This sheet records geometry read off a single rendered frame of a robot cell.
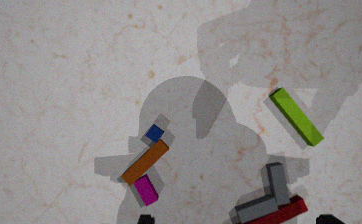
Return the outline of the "orange rod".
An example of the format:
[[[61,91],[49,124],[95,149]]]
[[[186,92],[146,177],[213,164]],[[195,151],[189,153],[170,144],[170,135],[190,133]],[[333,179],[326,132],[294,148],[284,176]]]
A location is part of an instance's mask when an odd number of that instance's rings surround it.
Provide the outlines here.
[[[125,182],[131,186],[143,175],[158,159],[160,159],[169,147],[162,139],[157,141],[142,157],[140,157],[123,175]]]

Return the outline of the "lime green rod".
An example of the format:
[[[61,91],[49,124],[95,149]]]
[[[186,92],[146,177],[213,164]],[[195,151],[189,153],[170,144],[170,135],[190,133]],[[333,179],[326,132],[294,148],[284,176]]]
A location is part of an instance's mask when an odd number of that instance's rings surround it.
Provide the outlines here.
[[[324,139],[324,137],[283,87],[278,88],[268,97],[307,143],[307,145],[315,147]]]

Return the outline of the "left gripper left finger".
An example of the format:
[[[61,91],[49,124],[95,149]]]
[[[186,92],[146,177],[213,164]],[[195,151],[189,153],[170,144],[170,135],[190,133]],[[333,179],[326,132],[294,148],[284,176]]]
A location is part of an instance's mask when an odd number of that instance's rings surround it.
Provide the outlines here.
[[[137,224],[155,224],[155,217],[151,217],[151,214],[141,214]]]

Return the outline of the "magenta rectangular block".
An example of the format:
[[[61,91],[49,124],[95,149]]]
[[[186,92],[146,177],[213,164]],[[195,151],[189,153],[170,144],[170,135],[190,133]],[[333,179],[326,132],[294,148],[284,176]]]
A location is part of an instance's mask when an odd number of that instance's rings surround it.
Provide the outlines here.
[[[138,178],[133,184],[146,206],[158,200],[159,195],[157,194],[147,174]]]

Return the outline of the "small blue cube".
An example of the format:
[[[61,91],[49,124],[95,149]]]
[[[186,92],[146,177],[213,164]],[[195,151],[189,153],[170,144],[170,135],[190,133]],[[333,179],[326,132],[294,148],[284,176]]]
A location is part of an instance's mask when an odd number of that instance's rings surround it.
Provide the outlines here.
[[[163,133],[164,131],[154,124],[145,136],[147,136],[153,142],[157,143]]]

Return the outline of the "dark red rectangular bar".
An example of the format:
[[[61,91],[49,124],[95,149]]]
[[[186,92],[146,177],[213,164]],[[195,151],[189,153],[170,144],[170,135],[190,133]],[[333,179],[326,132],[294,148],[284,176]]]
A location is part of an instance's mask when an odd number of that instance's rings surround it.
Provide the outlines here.
[[[278,211],[272,212],[270,214],[261,216],[245,223],[238,222],[236,224],[281,224],[308,211],[303,198],[301,198],[300,196],[295,195],[289,199],[290,203],[278,205]]]

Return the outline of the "grey rectangular rod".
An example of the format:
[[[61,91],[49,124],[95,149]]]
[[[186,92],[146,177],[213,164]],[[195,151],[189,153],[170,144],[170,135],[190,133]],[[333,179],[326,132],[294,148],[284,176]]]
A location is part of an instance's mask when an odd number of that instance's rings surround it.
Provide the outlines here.
[[[271,195],[278,205],[290,203],[283,164],[279,162],[266,164]]]
[[[279,209],[275,198],[271,194],[268,194],[235,206],[235,210],[240,222],[245,223],[261,216],[278,211]]]

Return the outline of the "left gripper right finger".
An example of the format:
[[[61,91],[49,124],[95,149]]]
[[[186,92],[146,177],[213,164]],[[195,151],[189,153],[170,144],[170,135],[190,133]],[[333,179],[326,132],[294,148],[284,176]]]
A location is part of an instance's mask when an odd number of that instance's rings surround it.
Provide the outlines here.
[[[316,218],[316,224],[345,224],[331,214],[321,214]]]

